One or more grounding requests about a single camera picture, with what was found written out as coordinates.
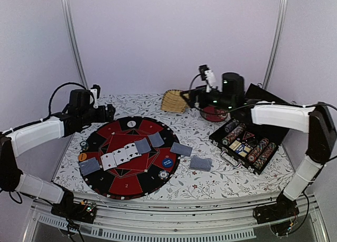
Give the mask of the poker chip stack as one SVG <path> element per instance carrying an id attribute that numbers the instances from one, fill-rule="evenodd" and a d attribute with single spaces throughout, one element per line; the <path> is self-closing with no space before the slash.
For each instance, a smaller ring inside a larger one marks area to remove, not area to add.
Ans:
<path id="1" fill-rule="evenodd" d="M 80 142 L 80 147 L 81 147 L 81 150 L 85 152 L 85 151 L 88 150 L 89 145 L 88 145 L 87 141 L 82 141 L 82 142 Z"/>

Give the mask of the orange dealer button chip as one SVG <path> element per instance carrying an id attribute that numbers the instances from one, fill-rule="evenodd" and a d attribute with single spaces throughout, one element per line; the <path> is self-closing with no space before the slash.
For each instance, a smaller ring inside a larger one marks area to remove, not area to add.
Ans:
<path id="1" fill-rule="evenodd" d="M 78 161 L 83 162 L 87 159 L 87 154 L 86 153 L 80 153 L 78 156 Z"/>

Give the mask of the blue checkered card deck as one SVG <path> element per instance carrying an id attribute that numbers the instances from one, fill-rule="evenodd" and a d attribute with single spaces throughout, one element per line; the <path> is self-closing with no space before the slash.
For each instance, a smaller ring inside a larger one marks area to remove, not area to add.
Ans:
<path id="1" fill-rule="evenodd" d="M 212 160 L 210 158 L 200 158 L 193 156 L 190 161 L 190 169 L 209 172 L 212 168 Z"/>

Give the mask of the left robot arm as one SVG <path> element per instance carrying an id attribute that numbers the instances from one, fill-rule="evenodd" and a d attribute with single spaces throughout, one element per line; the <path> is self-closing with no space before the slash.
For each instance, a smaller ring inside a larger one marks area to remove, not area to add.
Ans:
<path id="1" fill-rule="evenodd" d="M 67 218 L 78 214 L 78 206 L 68 197 L 68 190 L 27 174 L 18 168 L 16 159 L 24 152 L 54 139 L 80 133 L 93 123 L 112 122 L 115 107 L 99 105 L 100 87 L 75 89 L 65 108 L 58 113 L 1 133 L 1 190 L 17 192 L 58 204 L 57 208 Z"/>

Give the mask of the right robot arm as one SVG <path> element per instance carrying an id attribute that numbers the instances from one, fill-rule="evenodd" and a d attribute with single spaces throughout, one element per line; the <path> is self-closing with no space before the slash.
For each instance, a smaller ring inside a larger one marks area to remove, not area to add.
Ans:
<path id="1" fill-rule="evenodd" d="M 210 139 L 224 154 L 253 173 L 262 172 L 289 130 L 307 134 L 304 159 L 275 204 L 254 211 L 257 217 L 266 214 L 277 219 L 297 214 L 297 198 L 332 159 L 336 127 L 329 105 L 293 105 L 255 85 L 245 89 L 243 77 L 236 73 L 222 75 L 222 89 L 215 86 L 210 70 L 202 71 L 201 79 L 205 81 L 203 86 L 189 88 L 180 96 L 203 116 L 230 116 L 230 121 Z"/>

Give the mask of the dealt blue cards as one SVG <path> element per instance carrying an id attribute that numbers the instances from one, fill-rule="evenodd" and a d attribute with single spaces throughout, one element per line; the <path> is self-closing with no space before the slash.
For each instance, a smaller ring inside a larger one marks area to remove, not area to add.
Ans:
<path id="1" fill-rule="evenodd" d="M 192 149 L 193 149 L 192 147 L 174 142 L 171 149 L 170 149 L 170 152 L 175 153 L 175 154 L 179 154 L 181 156 L 190 157 L 191 153 L 192 153 Z"/>
<path id="2" fill-rule="evenodd" d="M 101 169 L 96 158 L 90 158 L 83 162 L 79 162 L 79 167 L 83 176 L 87 176 Z"/>

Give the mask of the blurred blue card being passed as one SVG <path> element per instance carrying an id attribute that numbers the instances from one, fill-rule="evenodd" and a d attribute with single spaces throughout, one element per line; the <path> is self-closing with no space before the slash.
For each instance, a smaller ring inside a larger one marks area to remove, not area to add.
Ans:
<path id="1" fill-rule="evenodd" d="M 151 147 L 146 138 L 137 140 L 134 142 L 134 144 L 140 154 L 145 154 L 151 151 Z"/>

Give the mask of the blue white ten chip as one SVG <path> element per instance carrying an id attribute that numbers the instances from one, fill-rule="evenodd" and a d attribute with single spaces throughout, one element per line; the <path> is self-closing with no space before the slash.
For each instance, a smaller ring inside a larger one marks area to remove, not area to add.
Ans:
<path id="1" fill-rule="evenodd" d="M 169 177 L 169 172 L 162 170 L 159 172 L 158 176 L 161 180 L 166 180 Z"/>

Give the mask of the blue small blind chip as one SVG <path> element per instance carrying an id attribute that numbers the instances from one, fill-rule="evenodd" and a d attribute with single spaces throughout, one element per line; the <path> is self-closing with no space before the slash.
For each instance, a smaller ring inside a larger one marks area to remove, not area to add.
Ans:
<path id="1" fill-rule="evenodd" d="M 173 165 L 174 165 L 174 162 L 170 158 L 165 158 L 165 159 L 162 160 L 162 167 L 163 168 L 171 168 L 171 167 L 173 167 Z"/>

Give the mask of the white dealer button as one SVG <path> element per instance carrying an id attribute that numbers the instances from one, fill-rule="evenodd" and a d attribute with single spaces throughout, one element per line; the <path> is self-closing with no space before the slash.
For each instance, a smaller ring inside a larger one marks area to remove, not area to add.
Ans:
<path id="1" fill-rule="evenodd" d="M 129 122 L 127 123 L 127 126 L 128 126 L 129 128 L 135 127 L 135 126 L 136 126 L 136 121 L 133 121 L 133 120 L 129 121 Z"/>

